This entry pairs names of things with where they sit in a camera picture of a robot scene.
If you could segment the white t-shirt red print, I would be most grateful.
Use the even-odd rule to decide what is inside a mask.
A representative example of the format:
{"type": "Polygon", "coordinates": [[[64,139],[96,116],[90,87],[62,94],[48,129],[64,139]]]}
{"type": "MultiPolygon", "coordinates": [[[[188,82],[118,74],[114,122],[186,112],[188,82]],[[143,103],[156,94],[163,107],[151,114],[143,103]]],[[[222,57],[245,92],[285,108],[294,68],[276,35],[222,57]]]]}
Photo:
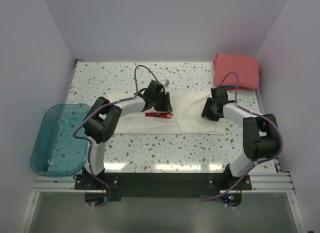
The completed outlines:
{"type": "Polygon", "coordinates": [[[170,104],[173,112],[157,113],[153,109],[122,116],[115,134],[119,135],[196,135],[222,136],[225,120],[211,121],[201,117],[207,98],[211,92],[198,91],[173,93],[170,104]]]}

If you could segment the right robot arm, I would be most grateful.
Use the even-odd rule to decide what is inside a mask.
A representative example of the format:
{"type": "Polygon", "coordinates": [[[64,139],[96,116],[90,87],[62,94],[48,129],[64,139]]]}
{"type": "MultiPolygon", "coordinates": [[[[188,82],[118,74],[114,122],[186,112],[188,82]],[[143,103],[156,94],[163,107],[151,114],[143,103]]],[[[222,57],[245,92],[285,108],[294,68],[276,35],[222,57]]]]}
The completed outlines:
{"type": "Polygon", "coordinates": [[[242,127],[243,152],[225,167],[222,181],[245,176],[255,165],[271,159],[281,149],[282,140],[275,116],[258,114],[235,100],[229,100],[223,87],[211,89],[211,97],[207,98],[201,117],[214,122],[225,118],[242,127]]]}

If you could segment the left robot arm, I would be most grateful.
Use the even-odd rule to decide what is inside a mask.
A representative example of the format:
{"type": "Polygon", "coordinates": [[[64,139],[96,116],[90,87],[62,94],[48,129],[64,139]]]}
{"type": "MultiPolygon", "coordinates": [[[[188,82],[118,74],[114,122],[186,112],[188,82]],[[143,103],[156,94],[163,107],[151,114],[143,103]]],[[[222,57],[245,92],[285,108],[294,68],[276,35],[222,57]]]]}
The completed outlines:
{"type": "Polygon", "coordinates": [[[104,153],[106,142],[114,135],[119,119],[147,111],[156,113],[172,112],[170,93],[167,92],[169,80],[152,80],[148,87],[141,89],[134,96],[109,101],[103,96],[96,99],[87,113],[83,125],[84,134],[89,138],[87,163],[85,170],[98,176],[105,171],[104,153]]]}

